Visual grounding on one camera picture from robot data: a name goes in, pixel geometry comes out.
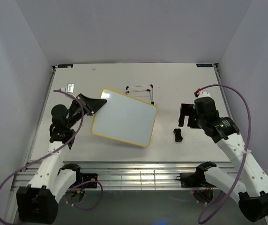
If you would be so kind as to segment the black bone-shaped eraser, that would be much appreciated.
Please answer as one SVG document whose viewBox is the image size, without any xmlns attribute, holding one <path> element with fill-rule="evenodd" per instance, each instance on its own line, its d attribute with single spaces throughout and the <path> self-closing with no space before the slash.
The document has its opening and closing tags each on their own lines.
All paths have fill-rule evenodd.
<svg viewBox="0 0 268 225">
<path fill-rule="evenodd" d="M 173 130 L 173 133 L 175 135 L 175 142 L 182 142 L 183 141 L 183 137 L 181 135 L 181 129 L 180 128 L 175 128 Z"/>
</svg>

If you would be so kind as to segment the yellow framed whiteboard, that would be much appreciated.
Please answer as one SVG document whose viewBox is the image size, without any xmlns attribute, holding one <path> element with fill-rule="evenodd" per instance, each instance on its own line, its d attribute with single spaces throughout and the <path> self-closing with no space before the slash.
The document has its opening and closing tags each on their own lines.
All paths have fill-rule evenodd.
<svg viewBox="0 0 268 225">
<path fill-rule="evenodd" d="M 150 145 L 155 105 L 110 88 L 102 89 L 100 99 L 107 102 L 93 117 L 93 135 L 144 148 Z"/>
</svg>

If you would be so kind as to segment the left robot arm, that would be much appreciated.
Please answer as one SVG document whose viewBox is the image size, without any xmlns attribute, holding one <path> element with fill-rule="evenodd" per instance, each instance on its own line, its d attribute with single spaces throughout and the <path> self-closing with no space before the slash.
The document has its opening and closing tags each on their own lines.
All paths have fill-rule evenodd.
<svg viewBox="0 0 268 225">
<path fill-rule="evenodd" d="M 105 99 L 89 98 L 83 94 L 73 96 L 69 108 L 55 105 L 51 110 L 48 153 L 34 161 L 40 163 L 38 170 L 27 186 L 19 187 L 16 193 L 21 222 L 52 224 L 58 214 L 59 202 L 71 190 L 82 194 L 84 189 L 100 185 L 97 177 L 86 178 L 78 164 L 64 164 L 79 130 L 73 126 L 83 122 L 85 115 L 92 116 L 105 104 Z"/>
</svg>

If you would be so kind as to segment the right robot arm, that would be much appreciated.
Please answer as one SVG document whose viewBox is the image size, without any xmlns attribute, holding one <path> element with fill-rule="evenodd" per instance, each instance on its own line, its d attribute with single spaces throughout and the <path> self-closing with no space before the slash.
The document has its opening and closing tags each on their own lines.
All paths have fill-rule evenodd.
<svg viewBox="0 0 268 225">
<path fill-rule="evenodd" d="M 193 104 L 181 104 L 179 126 L 188 117 L 188 127 L 199 128 L 226 154 L 237 170 L 234 179 L 217 164 L 198 165 L 190 175 L 180 175 L 182 184 L 191 187 L 212 185 L 228 193 L 251 222 L 268 216 L 268 175 L 253 157 L 240 130 L 229 117 L 220 117 L 211 97 L 198 97 Z"/>
</svg>

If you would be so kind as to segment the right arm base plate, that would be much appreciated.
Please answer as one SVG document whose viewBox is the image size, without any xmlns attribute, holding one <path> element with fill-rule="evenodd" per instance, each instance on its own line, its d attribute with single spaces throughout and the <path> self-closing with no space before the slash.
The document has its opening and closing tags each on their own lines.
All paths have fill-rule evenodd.
<svg viewBox="0 0 268 225">
<path fill-rule="evenodd" d="M 179 181 L 182 188 L 215 188 L 196 173 L 180 173 L 175 177 L 175 181 Z"/>
</svg>

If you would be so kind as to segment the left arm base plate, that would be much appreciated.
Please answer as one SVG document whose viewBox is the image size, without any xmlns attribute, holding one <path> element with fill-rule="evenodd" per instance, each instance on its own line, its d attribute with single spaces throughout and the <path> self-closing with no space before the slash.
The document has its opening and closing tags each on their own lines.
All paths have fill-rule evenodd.
<svg viewBox="0 0 268 225">
<path fill-rule="evenodd" d="M 93 180 L 98 180 L 97 173 L 81 173 L 81 183 Z M 80 187 L 80 189 L 86 189 L 86 188 L 97 188 L 97 183 L 90 182 Z"/>
</svg>

